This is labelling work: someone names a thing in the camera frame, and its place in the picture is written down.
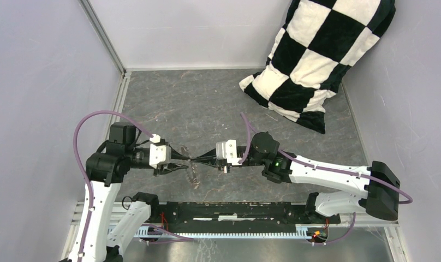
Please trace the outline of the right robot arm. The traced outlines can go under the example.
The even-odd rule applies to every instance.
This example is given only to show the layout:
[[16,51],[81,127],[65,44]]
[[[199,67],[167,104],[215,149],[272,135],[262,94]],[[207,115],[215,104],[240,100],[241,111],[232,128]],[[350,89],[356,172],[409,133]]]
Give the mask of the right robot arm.
[[228,173],[233,167],[263,166],[261,174],[274,183],[314,184],[335,190],[311,193],[304,214],[312,223],[340,213],[364,212],[374,218],[396,221],[400,180],[383,162],[371,166],[345,166],[314,161],[279,149],[269,133],[256,133],[248,146],[236,140],[218,142],[193,162]]

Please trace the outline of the metal disc with key rings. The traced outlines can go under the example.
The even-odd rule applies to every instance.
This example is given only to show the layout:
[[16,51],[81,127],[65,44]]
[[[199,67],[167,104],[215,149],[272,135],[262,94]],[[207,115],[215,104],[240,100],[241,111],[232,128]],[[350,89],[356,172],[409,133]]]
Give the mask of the metal disc with key rings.
[[[191,158],[189,149],[187,146],[182,145],[181,146],[181,152],[184,156]],[[194,164],[191,161],[188,161],[188,169],[186,171],[187,175],[187,181],[189,182],[189,184],[194,188],[194,189],[198,189],[199,185],[200,185],[200,181],[197,177],[197,165]]]

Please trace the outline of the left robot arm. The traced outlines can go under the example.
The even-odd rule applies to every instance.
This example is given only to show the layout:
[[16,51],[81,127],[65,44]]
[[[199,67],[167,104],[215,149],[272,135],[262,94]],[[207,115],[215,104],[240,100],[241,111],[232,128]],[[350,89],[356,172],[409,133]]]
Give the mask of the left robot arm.
[[86,199],[79,232],[65,261],[123,261],[123,255],[145,222],[160,217],[158,197],[138,192],[119,223],[109,230],[114,201],[130,169],[152,169],[154,175],[186,169],[172,163],[187,157],[175,151],[168,142],[154,134],[148,148],[138,143],[141,131],[129,122],[116,122],[109,138],[84,165]]

